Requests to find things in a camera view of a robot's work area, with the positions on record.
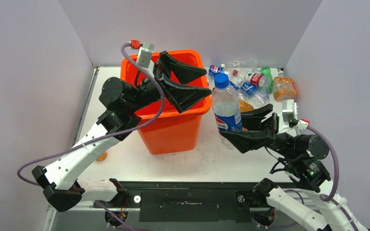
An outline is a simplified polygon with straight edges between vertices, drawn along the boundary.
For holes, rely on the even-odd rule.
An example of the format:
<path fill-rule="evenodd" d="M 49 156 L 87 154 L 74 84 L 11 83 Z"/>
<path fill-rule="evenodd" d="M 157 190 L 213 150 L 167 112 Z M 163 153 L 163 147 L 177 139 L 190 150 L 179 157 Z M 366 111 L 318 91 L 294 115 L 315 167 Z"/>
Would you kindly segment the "blue cap pepsi bottle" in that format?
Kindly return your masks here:
<path fill-rule="evenodd" d="M 238 94 L 227 74 L 214 76 L 211 107 L 219 132 L 242 130 Z"/>

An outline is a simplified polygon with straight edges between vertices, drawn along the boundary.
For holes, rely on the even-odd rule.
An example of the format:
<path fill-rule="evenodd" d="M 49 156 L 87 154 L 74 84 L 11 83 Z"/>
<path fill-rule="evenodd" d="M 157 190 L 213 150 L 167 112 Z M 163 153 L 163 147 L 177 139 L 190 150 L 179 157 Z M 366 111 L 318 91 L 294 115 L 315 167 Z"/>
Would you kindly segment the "pepsi bottle front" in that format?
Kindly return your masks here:
<path fill-rule="evenodd" d="M 236 92 L 240 92 L 240 87 L 237 84 L 232 81 L 229 81 L 229 84 L 235 89 Z"/>

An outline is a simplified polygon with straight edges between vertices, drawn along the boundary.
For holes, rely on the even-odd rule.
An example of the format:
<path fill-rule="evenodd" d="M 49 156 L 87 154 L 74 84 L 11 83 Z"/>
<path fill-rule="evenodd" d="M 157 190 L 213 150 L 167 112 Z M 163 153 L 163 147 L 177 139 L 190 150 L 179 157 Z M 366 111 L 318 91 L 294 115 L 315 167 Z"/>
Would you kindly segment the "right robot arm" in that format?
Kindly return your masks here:
<path fill-rule="evenodd" d="M 366 229 L 338 194 L 339 164 L 332 144 L 319 131 L 291 135 L 292 130 L 311 129 L 308 120 L 299 119 L 297 104 L 288 101 L 280 113 L 268 104 L 241 114 L 242 130 L 224 130 L 221 136 L 238 151 L 246 153 L 260 148 L 279 154 L 271 174 L 284 172 L 299 194 L 305 194 L 316 206 L 308 208 L 301 199 L 289 195 L 270 179 L 258 182 L 251 195 L 241 195 L 243 206 L 257 205 L 279 210 L 308 231 L 364 231 Z"/>

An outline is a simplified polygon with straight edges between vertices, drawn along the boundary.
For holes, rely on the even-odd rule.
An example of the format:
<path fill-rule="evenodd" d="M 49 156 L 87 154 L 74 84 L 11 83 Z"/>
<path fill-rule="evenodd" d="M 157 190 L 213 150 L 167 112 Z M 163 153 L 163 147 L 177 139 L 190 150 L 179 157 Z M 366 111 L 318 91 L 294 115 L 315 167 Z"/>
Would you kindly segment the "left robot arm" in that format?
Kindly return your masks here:
<path fill-rule="evenodd" d="M 99 97 L 106 110 L 96 123 L 69 153 L 32 170 L 45 198 L 57 211 L 67 211 L 83 201 L 121 206 L 125 189 L 116 179 L 81 180 L 81 173 L 130 135 L 141 123 L 136 114 L 140 109 L 161 101 L 169 102 L 182 113 L 211 94 L 210 89 L 190 86 L 190 82 L 206 75 L 204 68 L 182 63 L 166 51 L 159 54 L 156 62 L 137 59 L 135 64 L 144 69 L 148 78 L 137 86 L 117 77 L 107 79 Z"/>

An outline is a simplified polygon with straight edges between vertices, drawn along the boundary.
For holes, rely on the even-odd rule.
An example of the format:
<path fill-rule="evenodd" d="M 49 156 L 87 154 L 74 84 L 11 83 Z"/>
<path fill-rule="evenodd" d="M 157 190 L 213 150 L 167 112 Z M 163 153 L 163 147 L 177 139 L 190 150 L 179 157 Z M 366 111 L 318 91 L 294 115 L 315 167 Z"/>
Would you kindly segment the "small orange juice bottle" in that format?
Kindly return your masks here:
<path fill-rule="evenodd" d="M 97 162 L 102 162 L 107 158 L 107 152 L 103 152 L 98 158 L 96 158 Z"/>

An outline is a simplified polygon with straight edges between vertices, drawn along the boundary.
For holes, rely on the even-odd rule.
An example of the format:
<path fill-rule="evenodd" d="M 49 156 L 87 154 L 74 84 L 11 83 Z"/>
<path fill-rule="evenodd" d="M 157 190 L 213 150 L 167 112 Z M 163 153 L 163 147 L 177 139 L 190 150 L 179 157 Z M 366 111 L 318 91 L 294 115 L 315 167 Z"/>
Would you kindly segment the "orange drink bottle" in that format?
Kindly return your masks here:
<path fill-rule="evenodd" d="M 249 111 L 254 110 L 254 107 L 251 104 L 249 104 L 249 103 L 247 103 L 243 100 L 239 100 L 239 108 L 240 108 L 241 113 L 249 112 Z"/>

